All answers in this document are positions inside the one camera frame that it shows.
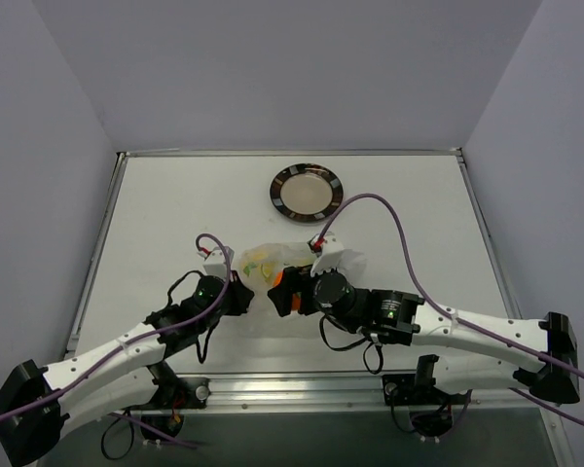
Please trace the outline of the clear printed plastic bag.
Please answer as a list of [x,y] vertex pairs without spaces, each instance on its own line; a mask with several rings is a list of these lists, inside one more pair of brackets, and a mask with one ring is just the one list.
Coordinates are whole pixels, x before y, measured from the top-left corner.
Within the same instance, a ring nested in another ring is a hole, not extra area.
[[248,314],[237,329],[247,338],[309,339],[317,334],[317,317],[294,311],[281,317],[267,292],[287,267],[311,266],[315,259],[303,242],[265,243],[243,251],[233,266],[242,284],[254,293]]

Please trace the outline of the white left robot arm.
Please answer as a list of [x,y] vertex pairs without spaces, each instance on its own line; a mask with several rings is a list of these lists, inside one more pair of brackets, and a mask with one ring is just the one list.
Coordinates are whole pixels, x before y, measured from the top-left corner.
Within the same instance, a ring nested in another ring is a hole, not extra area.
[[90,351],[38,366],[14,367],[0,388],[0,444],[13,466],[26,466],[62,436],[133,406],[161,404],[179,380],[166,359],[198,343],[224,316],[242,316],[254,297],[233,274],[201,275],[187,299]]

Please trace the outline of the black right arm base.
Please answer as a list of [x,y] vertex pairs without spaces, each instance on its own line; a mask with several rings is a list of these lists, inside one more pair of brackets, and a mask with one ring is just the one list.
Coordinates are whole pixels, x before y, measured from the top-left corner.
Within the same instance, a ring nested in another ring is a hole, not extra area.
[[384,402],[396,428],[435,444],[456,428],[472,399],[472,390],[449,393],[438,388],[434,374],[439,362],[437,355],[423,355],[413,373],[382,376]]

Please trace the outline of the orange fake persimmon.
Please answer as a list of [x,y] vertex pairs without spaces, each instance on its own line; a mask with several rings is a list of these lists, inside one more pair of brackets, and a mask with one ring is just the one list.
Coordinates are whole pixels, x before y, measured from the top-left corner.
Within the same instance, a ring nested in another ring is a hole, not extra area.
[[301,289],[296,272],[280,272],[268,296],[279,316],[285,317],[301,309]]

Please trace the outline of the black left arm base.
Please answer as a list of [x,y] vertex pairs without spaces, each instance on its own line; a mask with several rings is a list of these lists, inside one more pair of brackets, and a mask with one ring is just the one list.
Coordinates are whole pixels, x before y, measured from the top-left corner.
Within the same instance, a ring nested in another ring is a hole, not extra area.
[[[102,433],[100,451],[109,461],[119,461],[128,456],[136,444],[136,433],[145,447],[181,447],[197,449],[204,442],[183,440],[179,434],[186,416],[183,410],[204,410],[209,398],[210,379],[207,377],[179,377],[166,363],[153,366],[153,383],[156,392],[152,399],[141,406],[131,406],[119,413],[112,413],[113,421]],[[106,446],[110,432],[120,422],[128,425],[128,447],[118,455],[112,455]]]

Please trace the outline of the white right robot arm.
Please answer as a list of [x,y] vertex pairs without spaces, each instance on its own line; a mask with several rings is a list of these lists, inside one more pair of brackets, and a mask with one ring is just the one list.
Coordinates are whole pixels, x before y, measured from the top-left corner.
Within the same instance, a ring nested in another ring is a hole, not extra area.
[[361,343],[377,351],[405,345],[467,352],[467,358],[456,363],[423,355],[418,361],[419,386],[446,394],[524,387],[530,395],[555,404],[580,400],[577,340],[561,313],[536,320],[440,311],[418,295],[355,288],[338,271],[313,275],[308,267],[284,269],[268,297],[282,317],[318,313],[322,322],[359,336]]

